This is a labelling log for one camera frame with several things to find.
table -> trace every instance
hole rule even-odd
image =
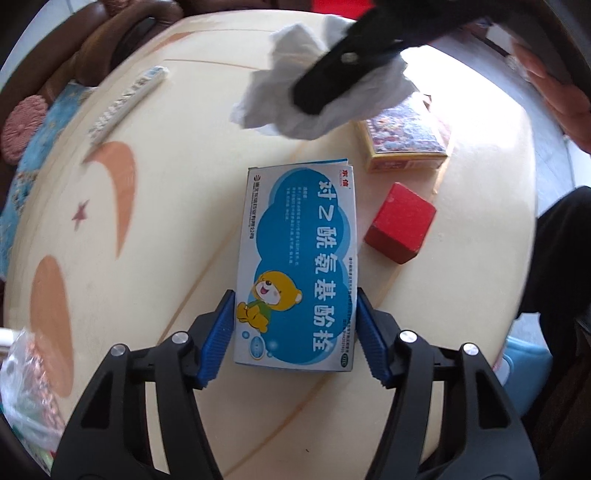
[[[229,122],[249,75],[269,65],[269,33],[296,21],[322,31],[323,17],[303,12],[186,18],[119,66],[54,146],[18,228],[5,318],[38,332],[66,418],[111,345],[154,345],[234,288],[248,167],[349,158],[359,238],[394,181],[429,194],[434,172],[366,174],[353,125],[305,142]],[[425,245],[379,307],[432,344],[471,341],[493,362],[518,307],[534,233],[530,124],[504,92],[445,54],[423,47],[405,57],[409,77],[453,114],[456,146]],[[114,130],[110,150],[85,161],[91,124],[155,64],[168,67],[169,78]],[[360,261],[360,286],[374,300],[383,286],[372,272],[387,261],[376,252]],[[365,476],[392,391],[371,377],[359,346],[350,374],[231,359],[230,351],[219,378],[196,394],[225,478]],[[426,452],[437,443],[441,399],[436,387]],[[165,469],[153,390],[148,411],[155,464]]]

small box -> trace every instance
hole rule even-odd
[[[420,94],[394,108],[358,122],[366,148],[368,172],[411,168],[439,168],[447,148],[437,122]]]
[[[353,168],[346,160],[251,168],[234,360],[350,371],[357,303]]]

orange crescent moon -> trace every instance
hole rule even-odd
[[[57,260],[48,255],[37,265],[30,302],[31,331],[43,358],[51,389],[64,398],[72,393],[74,353],[66,283]]]
[[[168,38],[166,38],[165,40],[163,40],[162,42],[160,42],[159,44],[157,44],[152,50],[150,50],[147,55],[154,53],[155,51],[160,50],[161,48],[164,48],[166,45],[170,45],[171,43],[174,43],[178,40],[181,40],[182,38],[188,36],[188,35],[192,35],[195,32],[178,32],[178,33],[173,33],[172,35],[170,35]]]
[[[88,156],[84,163],[103,165],[113,182],[115,208],[117,209],[117,253],[119,258],[134,209],[135,159],[129,145],[123,142],[107,142]]]

red cube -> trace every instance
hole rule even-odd
[[[398,264],[417,256],[435,217],[435,207],[395,183],[379,209],[365,242]]]

cartoon bear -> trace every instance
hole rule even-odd
[[[236,307],[236,317],[261,333],[267,331],[272,310],[284,312],[301,302],[301,290],[297,289],[293,280],[274,270],[264,272],[257,278],[252,294],[255,300],[248,305],[240,302]]]

